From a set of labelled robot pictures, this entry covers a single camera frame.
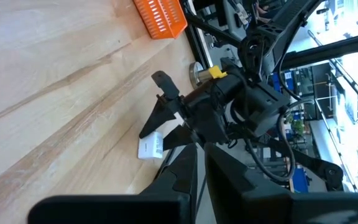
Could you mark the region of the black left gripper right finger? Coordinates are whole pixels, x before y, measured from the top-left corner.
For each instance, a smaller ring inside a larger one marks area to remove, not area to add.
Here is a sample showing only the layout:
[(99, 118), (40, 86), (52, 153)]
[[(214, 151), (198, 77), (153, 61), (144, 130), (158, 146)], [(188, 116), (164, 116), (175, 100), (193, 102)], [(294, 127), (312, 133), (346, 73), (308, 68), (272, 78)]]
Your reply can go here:
[(204, 153), (217, 223), (358, 223), (358, 193), (293, 193), (212, 143)]

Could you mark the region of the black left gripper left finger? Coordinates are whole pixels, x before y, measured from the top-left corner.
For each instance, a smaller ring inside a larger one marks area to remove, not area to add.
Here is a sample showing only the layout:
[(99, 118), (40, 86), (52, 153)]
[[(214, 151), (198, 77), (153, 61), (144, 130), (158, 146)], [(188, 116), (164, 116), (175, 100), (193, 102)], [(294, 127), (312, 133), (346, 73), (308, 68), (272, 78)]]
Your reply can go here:
[(136, 195), (59, 195), (36, 203), (28, 223), (194, 223), (198, 190), (197, 147), (187, 145)]

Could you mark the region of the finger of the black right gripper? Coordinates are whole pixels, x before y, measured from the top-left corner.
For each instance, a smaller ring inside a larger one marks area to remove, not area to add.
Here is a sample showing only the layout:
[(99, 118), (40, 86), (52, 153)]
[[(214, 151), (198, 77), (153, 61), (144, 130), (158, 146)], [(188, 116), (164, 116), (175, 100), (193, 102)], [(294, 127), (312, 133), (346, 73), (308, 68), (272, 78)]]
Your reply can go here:
[(180, 91), (171, 77), (161, 70), (155, 72), (151, 77), (163, 91), (163, 95), (157, 95), (157, 102), (139, 134), (140, 139), (156, 131), (165, 122), (176, 119), (175, 113), (181, 117), (185, 115), (183, 97), (179, 95)]
[(178, 125), (163, 138), (163, 150), (167, 151), (180, 146), (197, 143), (196, 133), (187, 125)]

